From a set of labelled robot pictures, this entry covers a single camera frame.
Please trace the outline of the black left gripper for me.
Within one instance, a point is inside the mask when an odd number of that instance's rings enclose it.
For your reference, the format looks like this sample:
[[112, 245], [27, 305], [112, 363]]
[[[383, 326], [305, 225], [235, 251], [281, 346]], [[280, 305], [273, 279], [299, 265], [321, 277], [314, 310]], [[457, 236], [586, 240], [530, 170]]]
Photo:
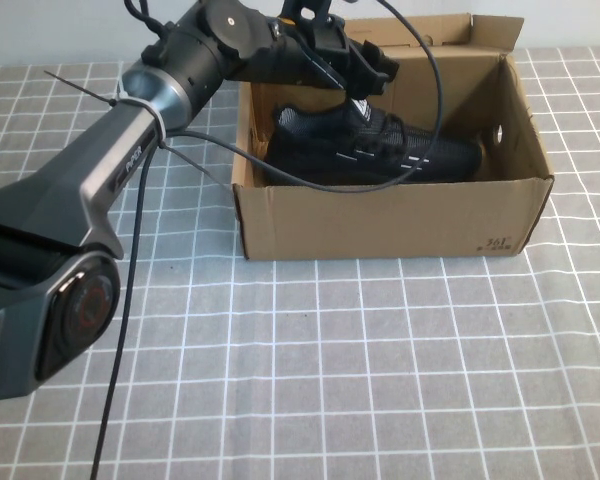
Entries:
[[251, 59], [251, 82], [344, 90], [352, 99], [380, 95], [400, 68], [372, 42], [357, 43], [350, 54], [347, 86], [344, 76], [312, 50], [297, 26], [268, 17], [272, 43]]

